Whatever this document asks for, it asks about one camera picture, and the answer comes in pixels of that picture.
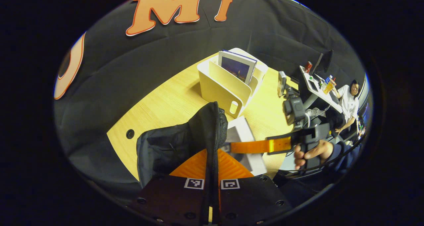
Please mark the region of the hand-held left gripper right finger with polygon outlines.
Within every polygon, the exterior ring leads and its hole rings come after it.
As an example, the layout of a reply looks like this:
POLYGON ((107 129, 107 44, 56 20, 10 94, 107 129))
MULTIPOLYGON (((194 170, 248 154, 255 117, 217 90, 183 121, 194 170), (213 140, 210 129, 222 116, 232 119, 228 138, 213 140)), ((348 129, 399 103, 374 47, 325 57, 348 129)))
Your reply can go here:
POLYGON ((227 152, 218 150, 221 226, 257 226, 293 206, 268 176, 253 176, 227 152))

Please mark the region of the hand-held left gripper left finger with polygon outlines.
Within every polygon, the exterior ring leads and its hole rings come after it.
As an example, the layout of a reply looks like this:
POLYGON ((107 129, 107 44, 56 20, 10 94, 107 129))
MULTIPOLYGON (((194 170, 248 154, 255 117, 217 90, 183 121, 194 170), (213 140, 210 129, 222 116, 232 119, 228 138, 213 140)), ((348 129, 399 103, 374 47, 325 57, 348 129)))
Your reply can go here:
POLYGON ((208 223, 207 150, 203 149, 168 175, 155 176, 133 201, 133 209, 164 226, 208 223))

